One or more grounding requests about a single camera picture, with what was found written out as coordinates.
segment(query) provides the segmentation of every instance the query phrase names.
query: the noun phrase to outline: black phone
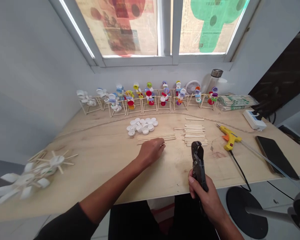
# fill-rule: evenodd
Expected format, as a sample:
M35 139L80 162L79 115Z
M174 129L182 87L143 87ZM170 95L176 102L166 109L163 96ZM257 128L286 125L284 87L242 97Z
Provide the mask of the black phone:
M262 152L262 154L268 158L271 162L273 162L275 165L277 165L285 174L287 174L289 177L291 177L294 180L300 180L298 174L291 166L288 159L284 156L283 152L279 148L278 144L275 140L265 137L256 136L256 141L259 145L259 148ZM275 167L273 167L270 163L268 163L268 166L272 170L272 172L277 173L281 176L282 173L279 172Z

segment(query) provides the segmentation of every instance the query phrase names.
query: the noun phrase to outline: window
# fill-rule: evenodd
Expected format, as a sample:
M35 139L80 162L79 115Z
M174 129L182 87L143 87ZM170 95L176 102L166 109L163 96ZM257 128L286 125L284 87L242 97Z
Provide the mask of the window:
M256 0L50 0L91 66L229 62Z

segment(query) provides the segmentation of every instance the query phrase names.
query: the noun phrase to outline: plywood tabletop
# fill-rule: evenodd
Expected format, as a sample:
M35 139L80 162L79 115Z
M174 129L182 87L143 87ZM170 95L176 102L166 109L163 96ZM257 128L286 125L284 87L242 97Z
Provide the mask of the plywood tabletop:
M255 136L274 139L300 175L300 146L267 120L264 120L267 128L263 132L252 130L242 112L243 110L221 112L218 109L212 111L190 107L189 110L142 114L143 118L156 117L159 122L155 131L150 134L175 132L177 139L166 142L162 157L127 187L117 204L189 192L187 176L192 168L191 149L182 141L182 130L174 130L182 128L185 123L202 124L206 128L209 144L204 147L205 171L217 188L244 184L244 179L230 154L223 149L226 144L222 138L224 134L217 128L215 121L246 131L228 127L257 150L259 148ZM188 116L178 113L210 120L188 121L185 119ZM130 138L126 127L130 125L131 120L140 115L133 113L128 117L120 115L109 118L107 109L87 116L79 111L46 148L59 154L63 154L66 150L70 150L68 153L71 155L79 154L71 159L75 165L63 166L64 174L57 172L49 177L51 185L38 190L32 197L22 201L14 198L0 205L0 221L65 212L101 186L137 156L141 147L137 145L139 134L136 133ZM241 143L235 143L233 153L249 183L279 178L270 171L265 160Z

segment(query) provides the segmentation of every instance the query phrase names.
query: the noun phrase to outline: hand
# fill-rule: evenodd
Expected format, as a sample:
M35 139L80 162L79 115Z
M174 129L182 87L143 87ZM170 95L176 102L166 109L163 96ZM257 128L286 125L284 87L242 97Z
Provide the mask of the hand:
M198 183L198 181L192 177L192 174L193 169L191 169L188 174L191 197L195 199L195 193L197 193L209 220L213 224L221 223L228 216L228 214L220 201L217 189L214 186L212 179L206 175L206 183L208 185L209 191L205 192L202 189L200 183Z
M146 169L159 159L164 148L166 147L166 145L163 145L163 143L163 138L155 138L146 141L141 145L140 152L135 160L140 163L142 170Z

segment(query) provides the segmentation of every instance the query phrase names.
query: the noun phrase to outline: extension cord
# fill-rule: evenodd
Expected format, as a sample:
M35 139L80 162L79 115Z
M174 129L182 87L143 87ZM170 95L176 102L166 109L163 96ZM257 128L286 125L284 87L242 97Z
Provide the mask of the extension cord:
M254 130L262 131L267 127L267 125L262 121L258 120L256 117L257 115L254 115L251 110L245 110L243 112L243 116L246 118L248 123L250 124L251 128Z

